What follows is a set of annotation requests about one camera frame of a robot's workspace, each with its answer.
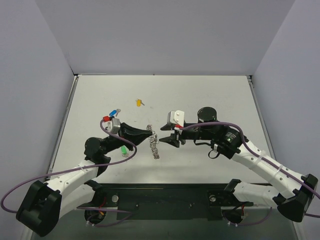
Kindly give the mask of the metal key ring disc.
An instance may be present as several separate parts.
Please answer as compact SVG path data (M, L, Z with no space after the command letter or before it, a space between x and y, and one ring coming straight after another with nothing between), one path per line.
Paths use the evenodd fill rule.
M150 150L152 152L152 156L154 159L159 159L160 158L160 155L159 155L159 151L158 151L158 148L157 148L157 144L155 144L153 142L153 135L155 135L155 131L153 130L152 128L152 125L151 124L148 124L146 126L146 129L148 131L151 131L152 135L148 138L149 139L149 147L150 147Z

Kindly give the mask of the key with blue tag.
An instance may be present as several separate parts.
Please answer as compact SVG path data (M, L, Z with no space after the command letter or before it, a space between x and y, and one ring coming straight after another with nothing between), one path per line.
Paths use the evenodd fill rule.
M121 110L119 108L115 109L115 110L113 110L112 112L109 113L109 116L110 117L117 117L120 112L121 112Z

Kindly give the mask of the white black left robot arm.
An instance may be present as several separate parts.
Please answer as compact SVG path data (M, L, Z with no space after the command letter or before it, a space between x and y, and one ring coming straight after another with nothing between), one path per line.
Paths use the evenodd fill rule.
M112 165L109 152L126 146L136 151L137 145L152 135L152 131L120 123L116 133L108 137L90 137L84 144L85 158L74 168L57 173L46 182L32 183L15 215L16 219L41 237L50 233L59 219L76 207L89 203L99 205L103 193L85 184L101 175Z

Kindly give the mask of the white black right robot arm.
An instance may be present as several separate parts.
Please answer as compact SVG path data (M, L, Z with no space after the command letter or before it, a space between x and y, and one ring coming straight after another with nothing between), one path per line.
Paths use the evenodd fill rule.
M212 107L201 108L196 123L187 123L184 111L172 110L161 131L172 132L160 139L162 143L179 148L190 140L196 146L209 146L217 156L239 163L267 181L268 185L259 185L231 180L223 192L224 201L230 205L249 202L277 208L285 218L300 223L308 216L313 198L320 196L314 175L303 175L282 165L255 146L238 125L219 121Z

